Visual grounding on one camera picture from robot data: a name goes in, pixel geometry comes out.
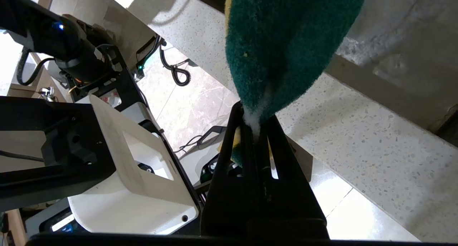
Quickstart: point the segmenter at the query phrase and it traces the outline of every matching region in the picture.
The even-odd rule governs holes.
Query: terrazzo countertop
[[[224,15],[199,0],[116,0],[236,93]],[[277,114],[286,134],[422,241],[458,242],[458,149],[327,74]]]

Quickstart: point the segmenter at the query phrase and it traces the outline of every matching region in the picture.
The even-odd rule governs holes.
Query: floor tile
[[[335,240],[419,241],[356,190],[327,217],[327,230]]]
[[[200,67],[186,69],[191,73],[191,82],[184,87],[176,86],[157,118],[174,150],[212,126],[226,125],[232,105],[239,101]]]
[[[310,187],[325,216],[329,215],[352,189],[351,185],[316,158],[313,159]]]
[[[169,64],[176,64],[186,59],[186,56],[171,44],[164,47],[164,56]],[[147,60],[144,73],[145,77],[138,82],[138,86],[147,98],[152,115],[158,119],[176,84],[172,72],[162,65],[159,51],[154,52]]]

